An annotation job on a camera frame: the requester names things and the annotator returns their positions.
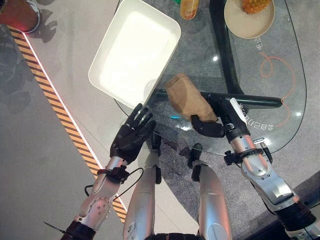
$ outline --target black strap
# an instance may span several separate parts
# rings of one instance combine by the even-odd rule
[[[199,236],[194,234],[183,233],[158,233],[156,235],[148,236],[145,240],[200,240]]]

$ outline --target bottle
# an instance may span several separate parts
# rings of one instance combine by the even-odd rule
[[[185,20],[193,19],[197,14],[199,0],[181,0],[180,15]]]

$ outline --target robotic hand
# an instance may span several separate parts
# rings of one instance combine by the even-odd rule
[[[235,98],[226,100],[214,95],[206,99],[222,124],[202,122],[191,116],[193,128],[201,135],[214,138],[226,136],[234,153],[225,152],[227,165],[241,164],[241,173],[253,185],[270,212],[275,214],[293,240],[312,240],[320,237],[320,221],[305,206],[293,189],[272,169],[272,157],[266,144],[253,142],[247,121]]]
[[[110,214],[114,196],[129,176],[126,166],[136,160],[143,143],[156,126],[156,122],[150,120],[152,113],[147,115],[148,109],[142,107],[138,104],[120,127],[110,148],[109,163],[97,172],[90,195],[61,240],[92,240]]]

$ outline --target glass tabletop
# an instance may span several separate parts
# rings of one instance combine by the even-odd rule
[[[198,134],[167,100],[158,98],[159,92],[164,92],[164,84],[178,73],[185,73],[200,92],[228,93],[210,1],[200,1],[192,20],[180,17],[180,5],[173,0],[144,1],[181,27],[178,46],[147,103],[157,122],[156,131],[170,141],[188,147],[201,143],[203,151],[224,155],[231,149],[227,139]],[[260,37],[242,39],[229,33],[236,77],[244,94],[282,101],[279,108],[250,109],[245,114],[252,139],[265,138],[271,152],[281,149],[294,137],[306,105],[305,75],[291,16],[285,0],[274,4],[273,24]],[[119,105],[130,113],[130,109]]]

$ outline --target striped floor tape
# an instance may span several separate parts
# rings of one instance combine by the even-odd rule
[[[21,33],[17,29],[8,26],[10,33],[17,44],[22,56],[24,57],[26,63],[28,64],[31,72],[34,75],[39,87],[42,89],[43,94],[49,101],[53,111],[60,120],[66,132],[69,134],[73,144],[79,151],[86,165],[90,169],[91,173],[97,178],[97,171],[102,168],[97,157],[92,151],[90,145],[87,143],[86,139],[82,135],[81,131],[77,127],[75,121],[70,115],[68,109],[63,104],[59,94],[55,90],[54,86],[45,74],[45,70],[42,65],[38,62],[32,47],[29,45],[24,33]],[[126,207],[124,206],[122,200],[118,198],[112,202],[112,206],[121,222],[124,223],[127,215]]]

